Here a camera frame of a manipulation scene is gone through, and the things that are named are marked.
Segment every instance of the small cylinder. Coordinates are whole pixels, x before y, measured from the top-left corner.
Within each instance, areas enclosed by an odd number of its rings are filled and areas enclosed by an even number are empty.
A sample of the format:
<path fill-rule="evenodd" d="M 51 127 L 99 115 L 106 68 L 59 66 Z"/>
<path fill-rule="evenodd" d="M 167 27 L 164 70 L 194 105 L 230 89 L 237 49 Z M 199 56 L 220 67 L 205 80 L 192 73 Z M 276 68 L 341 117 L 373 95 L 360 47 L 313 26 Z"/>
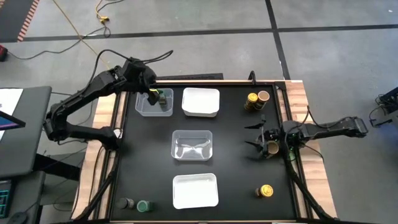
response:
<path fill-rule="evenodd" d="M 258 100 L 257 102 L 254 104 L 254 109 L 256 110 L 261 110 L 264 108 L 264 106 L 266 105 L 267 101 L 269 100 L 269 94 L 266 91 L 260 91 L 258 94 Z"/>
<path fill-rule="evenodd" d="M 255 194 L 256 194 L 256 197 L 259 197 L 259 198 L 271 197 L 272 194 L 274 194 L 274 189 L 270 185 L 266 184 L 266 185 L 263 185 L 263 186 L 257 188 L 255 190 Z"/>
<path fill-rule="evenodd" d="M 267 141 L 268 155 L 267 159 L 279 152 L 279 145 L 275 141 Z"/>
<path fill-rule="evenodd" d="M 255 94 L 255 93 L 248 94 L 248 98 L 247 98 L 247 100 L 246 100 L 246 102 L 245 102 L 245 104 L 243 106 L 244 109 L 248 110 L 248 111 L 253 110 L 254 109 L 254 105 L 257 102 L 257 99 L 258 99 L 257 94 Z"/>
<path fill-rule="evenodd" d="M 145 200 L 141 200 L 137 203 L 138 212 L 150 212 L 153 210 L 154 204 Z"/>
<path fill-rule="evenodd" d="M 118 209 L 134 209 L 134 201 L 129 198 L 120 198 L 116 202 L 116 207 Z"/>

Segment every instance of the white plastic container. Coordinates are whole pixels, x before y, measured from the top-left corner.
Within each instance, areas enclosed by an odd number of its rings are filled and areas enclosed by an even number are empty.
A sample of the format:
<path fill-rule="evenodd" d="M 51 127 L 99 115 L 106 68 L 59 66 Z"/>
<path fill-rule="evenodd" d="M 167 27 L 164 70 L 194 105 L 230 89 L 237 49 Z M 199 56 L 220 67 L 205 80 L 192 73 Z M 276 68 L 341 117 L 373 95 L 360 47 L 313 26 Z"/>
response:
<path fill-rule="evenodd" d="M 172 157 L 180 161 L 207 161 L 213 155 L 211 131 L 176 130 L 172 136 Z"/>
<path fill-rule="evenodd" d="M 214 174 L 178 175 L 173 179 L 173 205 L 176 209 L 214 207 L 218 204 Z"/>
<path fill-rule="evenodd" d="M 173 115 L 173 101 L 174 101 L 174 92 L 170 88 L 161 88 L 158 90 L 162 90 L 164 95 L 166 96 L 167 105 L 161 106 L 159 102 L 155 105 L 151 105 L 148 102 L 148 94 L 140 94 L 137 93 L 136 98 L 136 111 L 143 116 L 172 116 Z"/>
<path fill-rule="evenodd" d="M 185 88 L 182 109 L 187 116 L 215 117 L 220 109 L 220 92 L 216 89 Z"/>

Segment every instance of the computer screen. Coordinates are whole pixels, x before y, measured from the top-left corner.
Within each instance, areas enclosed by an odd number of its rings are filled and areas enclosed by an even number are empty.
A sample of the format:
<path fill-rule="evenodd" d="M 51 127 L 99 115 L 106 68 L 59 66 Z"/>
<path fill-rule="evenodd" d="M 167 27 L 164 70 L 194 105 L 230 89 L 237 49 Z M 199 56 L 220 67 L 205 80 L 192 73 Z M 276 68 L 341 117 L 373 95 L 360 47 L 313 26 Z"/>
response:
<path fill-rule="evenodd" d="M 24 126 L 25 122 L 0 111 L 0 131 L 13 128 L 22 128 Z"/>

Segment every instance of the concrete floor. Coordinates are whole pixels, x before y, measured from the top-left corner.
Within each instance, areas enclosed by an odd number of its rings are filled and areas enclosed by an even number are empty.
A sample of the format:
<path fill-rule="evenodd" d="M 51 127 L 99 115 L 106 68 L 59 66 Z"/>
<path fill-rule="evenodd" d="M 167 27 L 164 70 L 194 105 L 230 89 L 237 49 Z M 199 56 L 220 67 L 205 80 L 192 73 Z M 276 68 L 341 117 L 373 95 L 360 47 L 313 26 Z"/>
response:
<path fill-rule="evenodd" d="M 93 8 L 97 0 L 58 0 L 82 34 L 100 27 Z M 393 0 L 272 0 L 278 27 L 321 27 L 398 24 Z M 113 34 L 270 28 L 264 0 L 126 0 L 103 10 L 111 18 Z M 26 37 L 74 35 L 53 5 L 41 0 Z M 335 121 L 348 115 L 363 118 L 364 139 L 330 138 L 320 141 L 333 199 L 342 220 L 395 223 L 398 207 L 398 130 L 370 127 L 368 113 L 374 98 L 398 86 L 397 29 L 280 33 L 291 79 L 304 80 L 315 119 Z M 158 76 L 224 73 L 225 79 L 282 79 L 274 36 L 264 34 L 189 35 L 87 40 L 95 49 L 113 49 L 138 58 L 151 58 L 173 49 L 174 54 L 151 67 Z M 41 50 L 61 50 L 72 40 L 4 44 L 28 57 Z M 104 55 L 112 66 L 123 60 Z M 33 60 L 10 58 L 2 63 L 0 87 L 50 85 L 53 91 L 74 93 L 91 75 L 95 55 L 83 44 L 60 55 Z M 100 63 L 98 71 L 105 67 Z M 51 103 L 63 96 L 53 95 Z M 87 106 L 71 118 L 79 123 Z M 58 147 L 42 138 L 40 150 L 68 154 L 82 146 Z M 59 213 L 45 207 L 42 223 L 60 222 Z"/>

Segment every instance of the black table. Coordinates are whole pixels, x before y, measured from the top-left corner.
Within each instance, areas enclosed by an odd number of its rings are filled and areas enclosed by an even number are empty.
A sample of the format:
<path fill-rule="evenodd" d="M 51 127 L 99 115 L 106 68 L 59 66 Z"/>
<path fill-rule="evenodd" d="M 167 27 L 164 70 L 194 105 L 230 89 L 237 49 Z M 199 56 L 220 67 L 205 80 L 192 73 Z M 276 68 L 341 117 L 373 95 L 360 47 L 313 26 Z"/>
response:
<path fill-rule="evenodd" d="M 25 88 L 12 114 L 24 121 L 24 128 L 7 130 L 0 140 L 0 179 L 43 170 L 78 180 L 79 168 L 37 154 L 42 123 L 49 105 L 51 87 Z"/>
<path fill-rule="evenodd" d="M 142 117 L 135 109 L 135 95 L 128 99 L 124 121 L 123 143 L 119 155 L 118 178 L 113 191 L 110 219 L 112 222 L 198 221 L 198 220 L 293 220 L 295 212 L 292 185 L 280 156 L 256 160 L 252 141 L 258 130 L 245 126 L 261 121 L 266 115 L 266 128 L 276 128 L 281 117 L 274 85 L 169 85 L 174 90 L 174 112 L 171 117 Z M 181 109 L 185 87 L 217 88 L 220 110 L 215 118 L 193 118 Z M 243 104 L 250 92 L 266 90 L 271 98 L 260 113 L 248 113 Z M 213 133 L 213 157 L 206 162 L 176 161 L 170 155 L 175 130 L 210 130 Z M 176 175 L 214 173 L 217 177 L 219 203 L 216 207 L 177 210 L 173 206 L 172 180 Z M 270 198 L 258 199 L 254 189 L 263 184 L 274 188 Z M 155 210 L 139 213 L 114 206 L 121 197 L 135 201 L 150 200 Z"/>
<path fill-rule="evenodd" d="M 13 214 L 27 213 L 26 224 L 35 224 L 40 215 L 40 196 L 44 184 L 45 173 L 33 172 L 29 175 L 17 177 L 13 180 L 14 193 L 12 194 L 11 208 L 8 218 L 0 219 L 0 224 L 6 224 Z"/>

